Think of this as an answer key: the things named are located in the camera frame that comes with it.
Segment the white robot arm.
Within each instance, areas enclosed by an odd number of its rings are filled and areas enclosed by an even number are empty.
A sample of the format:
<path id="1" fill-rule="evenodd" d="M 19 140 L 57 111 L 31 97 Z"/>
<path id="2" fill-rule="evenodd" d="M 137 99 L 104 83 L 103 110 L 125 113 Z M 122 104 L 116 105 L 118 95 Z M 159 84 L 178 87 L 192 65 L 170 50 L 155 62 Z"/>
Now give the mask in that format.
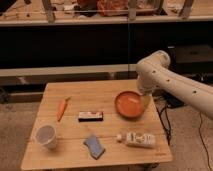
<path id="1" fill-rule="evenodd" d="M 136 64 L 138 90 L 148 95 L 159 87 L 213 120 L 213 87 L 170 71 L 170 62 L 163 50 L 141 59 Z"/>

